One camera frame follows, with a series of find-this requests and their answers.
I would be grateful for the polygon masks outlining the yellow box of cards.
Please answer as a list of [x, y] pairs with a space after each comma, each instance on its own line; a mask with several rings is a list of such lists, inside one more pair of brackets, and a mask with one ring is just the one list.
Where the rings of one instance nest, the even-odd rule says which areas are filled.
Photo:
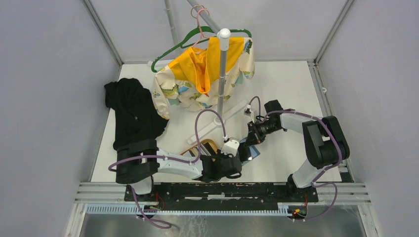
[[[205, 139], [200, 143], [201, 148], [201, 155], [205, 156], [213, 156], [217, 154], [218, 146], [217, 144], [211, 139]], [[198, 146], [193, 146], [186, 150], [185, 152], [181, 153], [181, 155], [186, 157], [196, 157], [198, 155]]]

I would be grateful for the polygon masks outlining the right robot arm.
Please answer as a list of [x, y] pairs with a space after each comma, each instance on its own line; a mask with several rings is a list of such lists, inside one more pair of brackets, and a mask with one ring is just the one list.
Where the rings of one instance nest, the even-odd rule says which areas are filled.
[[261, 144], [267, 135], [292, 130], [303, 135], [306, 160], [286, 182], [285, 194], [291, 201], [305, 196], [305, 189], [329, 169], [349, 158], [350, 149], [337, 117], [319, 118], [294, 109], [283, 109], [278, 100], [264, 105], [266, 115], [248, 122], [248, 135], [240, 143], [241, 161], [250, 161], [250, 147]]

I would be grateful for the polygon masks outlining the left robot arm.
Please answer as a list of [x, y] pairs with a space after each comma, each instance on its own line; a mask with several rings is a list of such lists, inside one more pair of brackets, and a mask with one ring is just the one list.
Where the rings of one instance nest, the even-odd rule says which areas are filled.
[[203, 154], [202, 146], [198, 146], [198, 154], [189, 157], [167, 152], [157, 147], [156, 140], [147, 139], [118, 148], [117, 161], [108, 170], [116, 174], [118, 184], [126, 185], [143, 201], [150, 201], [155, 196], [153, 175], [156, 173], [205, 183], [240, 177], [239, 147], [239, 140], [228, 138], [215, 155]]

